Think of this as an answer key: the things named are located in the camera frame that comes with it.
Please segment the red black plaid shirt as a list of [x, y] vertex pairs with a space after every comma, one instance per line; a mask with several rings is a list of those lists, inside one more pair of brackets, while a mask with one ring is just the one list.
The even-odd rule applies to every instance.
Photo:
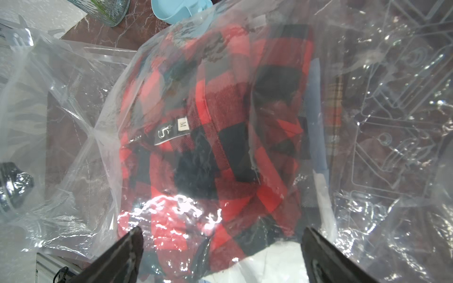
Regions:
[[119, 233], [142, 228], [142, 278], [196, 282], [300, 238], [313, 49], [305, 24], [228, 24], [165, 32], [139, 57], [120, 108]]

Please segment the clear plastic vacuum bag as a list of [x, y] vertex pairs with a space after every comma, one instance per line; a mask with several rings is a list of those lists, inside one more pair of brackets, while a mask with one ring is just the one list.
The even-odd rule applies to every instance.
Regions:
[[1, 21], [1, 281], [450, 283], [451, 1]]

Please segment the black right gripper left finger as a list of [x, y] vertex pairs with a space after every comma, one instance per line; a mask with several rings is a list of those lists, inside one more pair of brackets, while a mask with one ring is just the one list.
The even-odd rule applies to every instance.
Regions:
[[136, 283], [143, 257], [143, 232], [134, 227], [71, 283]]

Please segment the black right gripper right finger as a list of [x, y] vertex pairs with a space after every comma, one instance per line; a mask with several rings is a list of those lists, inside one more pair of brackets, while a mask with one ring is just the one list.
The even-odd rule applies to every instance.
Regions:
[[311, 283], [378, 282], [313, 228], [304, 230], [301, 249]]

